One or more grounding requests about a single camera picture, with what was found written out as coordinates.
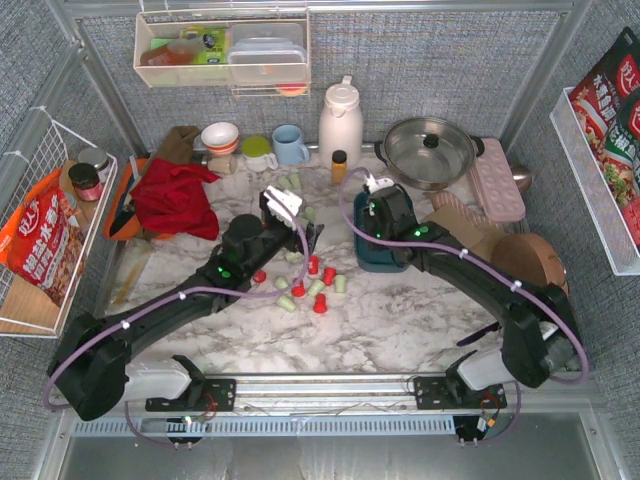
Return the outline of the red coffee capsule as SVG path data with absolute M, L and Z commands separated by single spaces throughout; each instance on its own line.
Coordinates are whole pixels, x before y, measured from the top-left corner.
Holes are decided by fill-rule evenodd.
M 326 267 L 323 272 L 322 281 L 326 286 L 331 286 L 337 276 L 337 271 L 333 267 Z
M 328 311 L 326 295 L 322 293 L 318 293 L 315 297 L 315 302 L 313 305 L 313 310 L 317 314 L 324 314 Z
M 266 277 L 267 277 L 267 274 L 263 270 L 258 270 L 255 273 L 253 280 L 256 283 L 263 283 L 266 280 Z
M 303 281 L 296 283 L 291 289 L 291 294 L 296 298 L 301 298 L 306 295 L 306 288 Z
M 314 276 L 319 273 L 319 258 L 316 255 L 312 255 L 309 258 L 307 272 L 310 276 Z

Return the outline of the teal storage basket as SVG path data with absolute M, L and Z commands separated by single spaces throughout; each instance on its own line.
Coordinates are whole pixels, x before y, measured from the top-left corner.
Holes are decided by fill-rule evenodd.
M 413 210 L 413 202 L 406 192 L 398 204 L 401 216 L 395 222 L 395 232 L 390 234 L 391 239 L 397 239 L 409 226 L 417 224 Z M 371 236 L 376 236 L 377 231 L 373 217 L 369 214 L 369 195 L 359 193 L 353 204 L 353 221 L 355 226 Z M 361 269 L 371 273 L 400 273 L 409 268 L 408 264 L 400 263 L 392 250 L 387 246 L 371 243 L 358 235 L 354 235 L 354 249 L 357 263 Z

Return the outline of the red cloth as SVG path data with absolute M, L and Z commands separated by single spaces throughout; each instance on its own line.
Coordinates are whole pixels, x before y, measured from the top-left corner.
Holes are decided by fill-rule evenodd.
M 140 225 L 154 233 L 185 233 L 205 240 L 219 235 L 219 222 L 204 190 L 220 177 L 196 164 L 155 157 L 131 190 Z

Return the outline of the brown cardboard sheet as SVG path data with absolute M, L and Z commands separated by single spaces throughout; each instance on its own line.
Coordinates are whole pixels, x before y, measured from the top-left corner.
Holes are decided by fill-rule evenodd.
M 464 247 L 489 262 L 498 242 L 506 233 L 489 223 L 474 225 L 452 206 L 445 205 L 423 218 L 448 230 Z

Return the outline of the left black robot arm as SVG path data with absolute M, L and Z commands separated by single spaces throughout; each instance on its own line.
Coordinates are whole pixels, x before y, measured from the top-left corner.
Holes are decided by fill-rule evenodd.
M 324 227 L 297 218 L 297 195 L 269 187 L 259 197 L 260 215 L 234 217 L 208 260 L 186 280 L 128 311 L 103 318 L 84 313 L 71 321 L 50 363 L 44 405 L 71 408 L 95 420 L 125 398 L 127 367 L 152 344 L 182 326 L 252 298 L 254 275 L 283 249 L 309 256 Z M 50 400 L 58 390 L 61 406 Z

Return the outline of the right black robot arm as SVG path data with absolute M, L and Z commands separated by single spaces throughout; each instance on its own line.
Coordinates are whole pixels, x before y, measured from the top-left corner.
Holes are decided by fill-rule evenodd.
M 444 227 L 419 223 L 403 187 L 384 179 L 366 189 L 368 240 L 390 249 L 396 263 L 439 277 L 485 308 L 497 321 L 502 345 L 453 364 L 453 376 L 472 391 L 517 381 L 537 388 L 574 360 L 579 380 L 589 374 L 565 291 L 507 275 L 469 252 Z

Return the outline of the orange spice bottle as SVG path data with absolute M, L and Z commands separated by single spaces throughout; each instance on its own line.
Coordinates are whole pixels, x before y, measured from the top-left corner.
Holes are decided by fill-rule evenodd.
M 347 154 L 343 150 L 336 150 L 331 156 L 331 182 L 340 184 L 347 172 Z

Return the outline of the blue mug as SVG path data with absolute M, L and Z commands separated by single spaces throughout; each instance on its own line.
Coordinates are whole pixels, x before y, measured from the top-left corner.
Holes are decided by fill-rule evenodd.
M 277 162 L 284 166 L 305 164 L 310 152 L 304 143 L 302 130 L 295 125 L 281 125 L 272 134 L 273 151 Z

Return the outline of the green lidded cup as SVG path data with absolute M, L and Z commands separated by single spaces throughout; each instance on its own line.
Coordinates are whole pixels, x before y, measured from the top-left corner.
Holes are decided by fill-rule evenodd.
M 248 170 L 256 173 L 278 168 L 269 141 L 263 136 L 251 136 L 241 145 L 241 152 Z

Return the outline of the glass pepper grinder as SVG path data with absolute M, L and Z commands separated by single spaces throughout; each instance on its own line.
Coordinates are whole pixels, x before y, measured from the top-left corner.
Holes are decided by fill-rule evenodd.
M 218 175 L 233 175 L 237 169 L 237 160 L 234 155 L 208 157 L 202 160 L 202 164 Z

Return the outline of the white thermos jug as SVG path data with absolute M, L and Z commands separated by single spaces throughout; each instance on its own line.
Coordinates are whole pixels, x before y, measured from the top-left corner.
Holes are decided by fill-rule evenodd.
M 321 164 L 330 169 L 333 153 L 341 150 L 347 156 L 346 167 L 356 167 L 361 159 L 363 132 L 360 95 L 352 84 L 352 77 L 346 75 L 325 92 L 318 131 Z

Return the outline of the white orange striped bowl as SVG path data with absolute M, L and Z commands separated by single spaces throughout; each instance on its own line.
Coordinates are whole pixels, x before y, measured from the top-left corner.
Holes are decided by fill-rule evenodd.
M 233 153 L 239 144 L 239 130 L 229 122 L 217 122 L 201 132 L 201 141 L 212 154 Z

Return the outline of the striped pink cloth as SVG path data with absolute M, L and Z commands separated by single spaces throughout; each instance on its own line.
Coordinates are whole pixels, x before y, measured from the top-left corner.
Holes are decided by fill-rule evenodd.
M 471 210 L 456 195 L 449 191 L 444 190 L 437 193 L 430 193 L 427 194 L 427 197 L 435 210 L 447 207 L 475 226 L 483 223 L 490 224 L 490 220 L 486 216 Z

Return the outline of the stainless steel pot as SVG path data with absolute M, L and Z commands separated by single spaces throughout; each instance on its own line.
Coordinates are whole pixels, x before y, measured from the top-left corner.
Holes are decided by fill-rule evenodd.
M 426 192 L 458 182 L 485 152 L 480 137 L 435 117 L 403 120 L 373 148 L 396 181 Z

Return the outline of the brown cloth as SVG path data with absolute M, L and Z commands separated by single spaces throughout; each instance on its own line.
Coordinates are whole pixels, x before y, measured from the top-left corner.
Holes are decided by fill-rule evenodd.
M 201 130 L 196 126 L 175 126 L 165 136 L 154 155 L 175 165 L 191 162 L 193 143 Z

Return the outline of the orange tray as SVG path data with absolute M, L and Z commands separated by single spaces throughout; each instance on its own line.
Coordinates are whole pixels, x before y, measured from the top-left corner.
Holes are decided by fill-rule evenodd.
M 135 183 L 131 163 L 128 162 L 115 190 L 113 203 L 103 226 L 103 236 L 113 241 L 127 241 L 141 238 L 143 228 L 135 214 L 132 200 L 128 200 Z

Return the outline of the clear plastic food container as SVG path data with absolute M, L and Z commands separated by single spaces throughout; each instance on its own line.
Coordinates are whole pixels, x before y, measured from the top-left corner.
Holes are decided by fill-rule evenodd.
M 226 58 L 239 85 L 305 82 L 307 51 L 298 23 L 246 23 L 229 31 Z

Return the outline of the pink egg tray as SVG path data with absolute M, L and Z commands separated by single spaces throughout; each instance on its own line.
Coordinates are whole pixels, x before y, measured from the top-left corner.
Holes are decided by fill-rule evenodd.
M 469 170 L 469 178 L 486 216 L 498 223 L 522 220 L 525 205 L 500 142 L 480 137 L 472 140 L 478 155 Z

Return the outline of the green packaged item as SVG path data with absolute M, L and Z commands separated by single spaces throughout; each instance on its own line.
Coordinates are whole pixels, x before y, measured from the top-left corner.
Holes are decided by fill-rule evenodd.
M 193 65 L 221 65 L 227 63 L 229 37 L 226 28 L 191 26 L 180 31 L 180 37 L 202 47 L 191 60 Z

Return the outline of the round wooden board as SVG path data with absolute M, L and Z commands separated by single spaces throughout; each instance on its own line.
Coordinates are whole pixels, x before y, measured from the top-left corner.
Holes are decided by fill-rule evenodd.
M 554 284 L 569 294 L 563 262 L 554 248 L 537 234 L 504 236 L 495 245 L 490 262 L 519 280 L 540 287 Z

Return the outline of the silver lidded jar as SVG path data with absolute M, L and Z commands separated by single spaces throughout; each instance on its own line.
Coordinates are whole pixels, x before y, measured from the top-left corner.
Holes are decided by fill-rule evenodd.
M 78 162 L 92 165 L 98 172 L 105 171 L 109 165 L 107 153 L 98 147 L 87 147 L 78 153 Z

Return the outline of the dark lidded jar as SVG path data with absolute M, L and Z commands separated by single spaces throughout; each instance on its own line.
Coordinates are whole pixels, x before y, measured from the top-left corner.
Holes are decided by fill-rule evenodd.
M 75 163 L 69 168 L 68 177 L 80 200 L 95 202 L 101 198 L 103 186 L 93 165 Z

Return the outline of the red seasoning bag left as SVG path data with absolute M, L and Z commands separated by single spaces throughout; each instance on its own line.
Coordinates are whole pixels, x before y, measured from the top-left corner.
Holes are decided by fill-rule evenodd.
M 26 194 L 1 230 L 1 264 L 61 306 L 84 246 L 54 170 Z

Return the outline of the red seasoning bag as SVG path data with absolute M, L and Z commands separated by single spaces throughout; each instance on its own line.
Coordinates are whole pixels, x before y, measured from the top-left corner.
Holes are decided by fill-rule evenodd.
M 639 243 L 639 39 L 626 26 L 569 93 L 599 169 Z
M 84 246 L 54 170 L 26 194 L 1 230 L 1 264 L 61 306 Z

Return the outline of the red seasoning bag right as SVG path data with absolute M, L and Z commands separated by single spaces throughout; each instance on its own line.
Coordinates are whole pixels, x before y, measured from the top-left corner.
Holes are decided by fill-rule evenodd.
M 626 26 L 569 93 L 599 169 L 639 243 L 639 39 Z

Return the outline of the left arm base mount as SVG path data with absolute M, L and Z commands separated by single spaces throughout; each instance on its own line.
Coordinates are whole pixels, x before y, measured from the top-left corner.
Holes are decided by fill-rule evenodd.
M 150 398 L 147 412 L 231 412 L 234 409 L 237 382 L 232 378 L 206 378 L 192 382 L 176 399 Z

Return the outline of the cream wall basket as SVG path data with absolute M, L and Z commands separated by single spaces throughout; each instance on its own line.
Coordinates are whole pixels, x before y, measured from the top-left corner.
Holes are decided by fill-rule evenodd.
M 311 83 L 309 20 L 306 8 L 141 12 L 133 67 L 149 87 L 302 95 Z

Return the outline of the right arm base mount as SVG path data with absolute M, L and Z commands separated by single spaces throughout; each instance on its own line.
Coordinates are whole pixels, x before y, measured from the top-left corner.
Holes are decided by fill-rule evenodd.
M 502 384 L 475 391 L 445 376 L 414 376 L 410 384 L 419 410 L 501 410 L 508 406 Z

